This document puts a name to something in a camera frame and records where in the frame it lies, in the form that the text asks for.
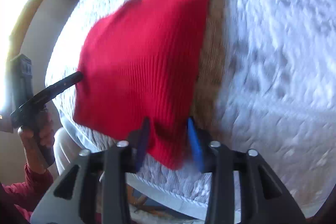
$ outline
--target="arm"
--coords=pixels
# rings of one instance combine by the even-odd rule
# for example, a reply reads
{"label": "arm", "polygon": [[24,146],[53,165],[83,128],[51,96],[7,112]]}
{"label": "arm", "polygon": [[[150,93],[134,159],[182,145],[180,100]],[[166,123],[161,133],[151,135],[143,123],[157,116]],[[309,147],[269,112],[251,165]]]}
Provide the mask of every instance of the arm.
{"label": "arm", "polygon": [[[53,123],[48,113],[45,112],[43,115],[45,115],[47,122],[39,133],[41,145],[52,147],[54,143]],[[15,183],[11,186],[4,186],[4,189],[14,204],[28,211],[33,211],[44,193],[53,183],[53,177],[40,163],[36,151],[30,145],[33,132],[26,128],[19,128],[18,133],[24,146],[27,160],[27,164],[25,165],[26,181]]]}

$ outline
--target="ribbed texture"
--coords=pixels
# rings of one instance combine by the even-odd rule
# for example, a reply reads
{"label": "ribbed texture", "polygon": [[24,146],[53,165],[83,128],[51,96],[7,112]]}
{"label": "ribbed texture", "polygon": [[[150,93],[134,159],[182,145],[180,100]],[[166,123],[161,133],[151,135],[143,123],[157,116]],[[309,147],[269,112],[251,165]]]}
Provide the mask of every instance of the ribbed texture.
{"label": "ribbed texture", "polygon": [[117,140],[151,120],[148,153],[181,166],[209,0],[130,0],[90,30],[75,122]]}

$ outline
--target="triangular cutout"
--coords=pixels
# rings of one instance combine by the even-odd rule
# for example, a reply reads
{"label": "triangular cutout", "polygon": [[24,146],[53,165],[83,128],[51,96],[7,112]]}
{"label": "triangular cutout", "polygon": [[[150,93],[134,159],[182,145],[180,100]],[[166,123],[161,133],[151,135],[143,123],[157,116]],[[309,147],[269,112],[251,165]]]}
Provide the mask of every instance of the triangular cutout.
{"label": "triangular cutout", "polygon": [[270,174],[265,170],[264,167],[258,167],[260,180],[262,184],[262,191],[264,193],[265,199],[278,198],[281,196],[281,190],[279,186],[275,183]]}
{"label": "triangular cutout", "polygon": [[60,182],[60,184],[54,191],[54,195],[56,197],[64,198],[67,200],[70,200],[72,198],[78,170],[79,166],[75,165],[72,167],[70,172],[67,173],[65,178],[63,178],[63,180]]}

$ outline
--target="white wall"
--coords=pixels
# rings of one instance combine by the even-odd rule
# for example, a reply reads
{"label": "white wall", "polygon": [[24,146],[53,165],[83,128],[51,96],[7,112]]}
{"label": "white wall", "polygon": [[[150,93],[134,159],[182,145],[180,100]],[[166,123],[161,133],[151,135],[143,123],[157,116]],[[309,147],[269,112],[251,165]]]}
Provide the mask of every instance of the white wall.
{"label": "white wall", "polygon": [[[34,94],[45,88],[44,79],[56,40],[77,0],[43,0],[28,28],[21,53],[31,59]],[[48,103],[55,131],[62,125],[56,107]],[[19,136],[0,132],[0,181],[24,181],[25,154]]]}

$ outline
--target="white bedspread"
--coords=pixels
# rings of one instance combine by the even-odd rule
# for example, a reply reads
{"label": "white bedspread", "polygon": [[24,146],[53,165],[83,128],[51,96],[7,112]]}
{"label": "white bedspread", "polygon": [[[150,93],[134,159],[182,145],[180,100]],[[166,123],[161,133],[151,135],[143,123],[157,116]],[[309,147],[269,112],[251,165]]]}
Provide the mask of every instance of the white bedspread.
{"label": "white bedspread", "polygon": [[[79,1],[55,45],[46,86],[76,71],[92,25],[125,1]],[[219,138],[235,150],[257,149],[312,215],[336,183],[336,0],[226,0],[224,15]],[[111,139],[73,122],[75,97],[72,87],[54,103],[84,146],[106,149]],[[211,176],[190,164],[171,171],[148,156],[134,178],[207,206]]]}

